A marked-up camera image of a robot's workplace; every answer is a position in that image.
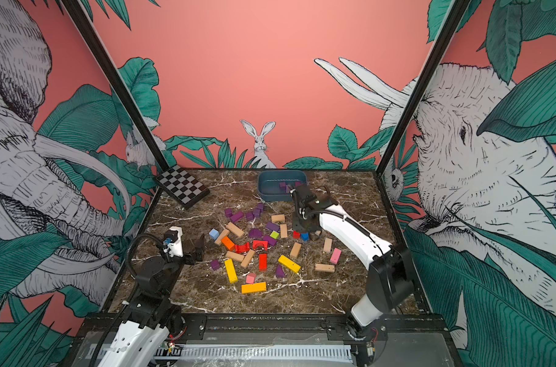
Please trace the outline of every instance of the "blue plastic bin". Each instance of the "blue plastic bin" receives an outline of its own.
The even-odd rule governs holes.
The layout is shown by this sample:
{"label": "blue plastic bin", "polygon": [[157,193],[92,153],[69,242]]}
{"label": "blue plastic bin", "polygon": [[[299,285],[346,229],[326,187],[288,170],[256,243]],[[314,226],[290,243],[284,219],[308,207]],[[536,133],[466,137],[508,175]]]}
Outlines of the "blue plastic bin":
{"label": "blue plastic bin", "polygon": [[281,182],[294,187],[296,181],[307,183],[307,175],[298,170],[271,170],[259,174],[257,190],[265,202],[291,202],[289,193],[280,188]]}

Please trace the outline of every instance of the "checkerboard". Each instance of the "checkerboard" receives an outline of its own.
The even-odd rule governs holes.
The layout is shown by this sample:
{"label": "checkerboard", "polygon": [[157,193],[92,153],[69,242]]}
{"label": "checkerboard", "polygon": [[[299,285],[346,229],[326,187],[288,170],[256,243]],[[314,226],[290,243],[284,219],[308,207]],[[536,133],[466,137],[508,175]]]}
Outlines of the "checkerboard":
{"label": "checkerboard", "polygon": [[185,209],[210,193],[208,187],[195,179],[179,165],[156,177],[157,183],[168,195],[176,199]]}

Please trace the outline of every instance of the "marble tabletop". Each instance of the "marble tabletop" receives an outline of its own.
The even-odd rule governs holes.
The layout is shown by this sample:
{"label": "marble tabletop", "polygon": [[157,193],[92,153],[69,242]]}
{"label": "marble tabletop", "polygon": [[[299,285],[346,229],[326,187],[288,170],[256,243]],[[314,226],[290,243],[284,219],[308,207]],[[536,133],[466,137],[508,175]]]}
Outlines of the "marble tabletop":
{"label": "marble tabletop", "polygon": [[[278,239],[273,248],[268,249],[267,271],[258,269],[258,256],[248,268],[242,268],[235,261],[238,282],[230,284],[224,269],[226,247],[217,246],[208,232],[216,228],[219,232],[229,220],[224,215],[226,208],[251,211],[261,202],[257,191],[256,171],[212,171],[189,170],[189,172],[210,189],[210,194],[192,208],[182,207],[167,194],[162,194],[153,214],[147,218],[146,232],[162,237],[170,226],[182,227],[182,240],[196,240],[206,234],[204,261],[194,266],[185,266],[171,293],[171,301],[182,307],[183,312],[211,313],[342,313],[349,310],[365,294],[367,270],[357,257],[338,239],[328,232],[320,238],[303,242],[293,238],[291,217],[292,202],[267,202],[261,218],[247,222],[245,218],[236,224],[245,231],[238,239],[229,237],[236,244],[244,244],[250,239],[247,232],[259,228],[269,234],[265,225],[273,214],[284,214],[289,227],[289,238]],[[359,223],[378,237],[394,243],[394,235],[388,222],[384,205],[371,172],[306,172],[309,186],[317,195],[325,193],[328,187],[331,195]],[[315,271],[316,263],[329,264],[331,254],[323,252],[325,237],[333,239],[333,248],[342,253],[334,273]],[[284,269],[285,278],[275,276],[278,258],[289,257],[295,242],[302,243],[297,259],[301,266],[298,274]],[[141,263],[152,256],[159,256],[154,245],[145,241],[135,253],[133,263],[139,269]],[[216,271],[210,262],[218,259],[222,267]],[[249,272],[256,273],[256,282],[266,282],[267,291],[257,294],[242,294],[241,285]],[[116,312],[121,301],[128,297],[133,288],[133,279],[127,273],[116,292],[110,312]],[[414,298],[410,297],[400,306],[403,313],[418,313]]]}

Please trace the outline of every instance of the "pink block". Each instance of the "pink block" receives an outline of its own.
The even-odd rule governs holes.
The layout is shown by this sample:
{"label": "pink block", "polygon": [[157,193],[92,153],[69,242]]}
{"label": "pink block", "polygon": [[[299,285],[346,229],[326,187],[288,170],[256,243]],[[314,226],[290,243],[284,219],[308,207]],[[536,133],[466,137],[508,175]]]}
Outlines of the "pink block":
{"label": "pink block", "polygon": [[256,274],[254,272],[251,272],[251,273],[247,274],[247,277],[245,279],[245,283],[253,284],[255,282],[256,282]]}
{"label": "pink block", "polygon": [[341,250],[338,248],[333,249],[333,255],[331,255],[331,262],[336,264],[339,261],[339,256],[341,256]]}

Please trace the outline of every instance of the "red block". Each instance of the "red block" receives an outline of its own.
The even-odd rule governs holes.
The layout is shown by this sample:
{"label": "red block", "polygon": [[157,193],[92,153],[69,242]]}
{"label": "red block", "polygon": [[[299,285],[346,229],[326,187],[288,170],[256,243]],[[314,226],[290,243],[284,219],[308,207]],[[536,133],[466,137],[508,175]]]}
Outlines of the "red block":
{"label": "red block", "polygon": [[235,252],[238,254],[246,253],[249,251],[249,242],[245,245],[235,245]]}
{"label": "red block", "polygon": [[253,249],[263,246],[265,250],[268,249],[268,241],[253,241]]}
{"label": "red block", "polygon": [[259,271],[268,269],[268,254],[259,254]]}

